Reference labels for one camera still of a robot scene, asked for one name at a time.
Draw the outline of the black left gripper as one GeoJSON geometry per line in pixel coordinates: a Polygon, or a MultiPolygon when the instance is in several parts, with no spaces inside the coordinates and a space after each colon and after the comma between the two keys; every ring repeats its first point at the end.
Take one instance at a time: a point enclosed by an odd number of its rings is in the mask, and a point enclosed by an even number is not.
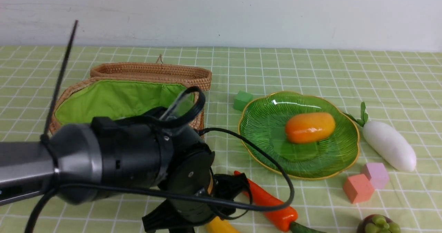
{"type": "MultiPolygon", "coordinates": [[[[192,176],[179,174],[159,184],[163,192],[173,192],[198,197],[234,200],[240,192],[249,189],[245,174],[226,175],[211,172],[195,172],[192,176]]],[[[171,233],[193,233],[194,227],[209,223],[218,215],[230,216],[236,209],[225,206],[209,206],[182,200],[164,200],[156,209],[142,217],[145,232],[154,233],[167,229],[171,233]]]]}

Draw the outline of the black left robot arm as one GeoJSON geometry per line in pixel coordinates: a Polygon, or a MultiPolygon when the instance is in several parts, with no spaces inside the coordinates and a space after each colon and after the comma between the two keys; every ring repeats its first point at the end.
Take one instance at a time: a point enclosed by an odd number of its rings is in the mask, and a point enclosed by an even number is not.
{"type": "Polygon", "coordinates": [[[215,153],[189,126],[198,112],[179,116],[156,107],[131,118],[95,117],[67,124],[38,142],[1,143],[1,205],[57,195],[78,205],[140,189],[165,201],[142,217],[145,232],[193,233],[215,217],[226,219],[232,203],[250,193],[245,175],[212,172],[215,153]]]}

